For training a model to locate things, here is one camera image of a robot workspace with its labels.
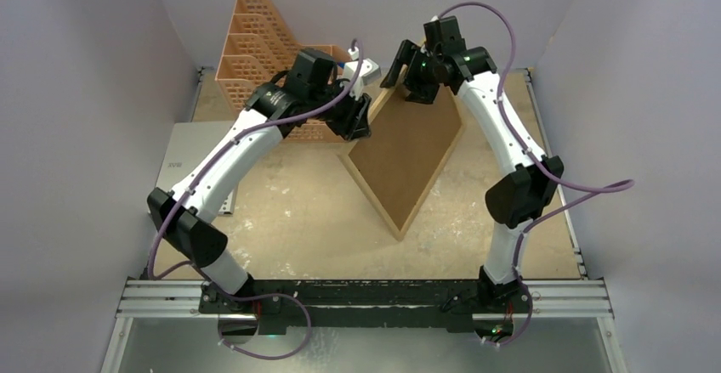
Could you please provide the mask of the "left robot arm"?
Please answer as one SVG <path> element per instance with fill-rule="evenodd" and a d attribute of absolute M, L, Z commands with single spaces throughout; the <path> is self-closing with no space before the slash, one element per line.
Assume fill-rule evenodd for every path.
<path fill-rule="evenodd" d="M 156 254 L 166 241 L 185 256 L 220 292 L 234 313 L 253 304 L 253 277 L 230 253 L 229 239 L 213 226 L 222 203 L 253 166 L 309 119 L 322 122 L 344 141 L 371 134 L 372 103 L 366 84 L 381 76 L 377 63 L 354 41 L 348 61 L 316 48 L 298 51 L 292 66 L 276 72 L 249 95 L 228 132 L 171 189 L 154 188 L 147 197 L 156 226 L 146 269 L 152 280 Z"/>

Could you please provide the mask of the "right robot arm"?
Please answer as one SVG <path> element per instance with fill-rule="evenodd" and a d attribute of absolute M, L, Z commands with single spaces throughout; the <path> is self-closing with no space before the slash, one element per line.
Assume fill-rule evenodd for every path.
<path fill-rule="evenodd" d="M 491 146 L 502 178 L 485 193 L 494 229 L 477 298 L 483 308 L 497 311 L 519 290 L 522 234 L 551 202 L 564 163 L 547 155 L 528 133 L 503 91 L 505 75 L 485 48 L 468 48 L 456 17 L 434 17 L 423 29 L 422 45 L 400 44 L 381 86 L 400 84 L 407 102 L 422 105 L 433 104 L 442 88 L 449 89 Z"/>

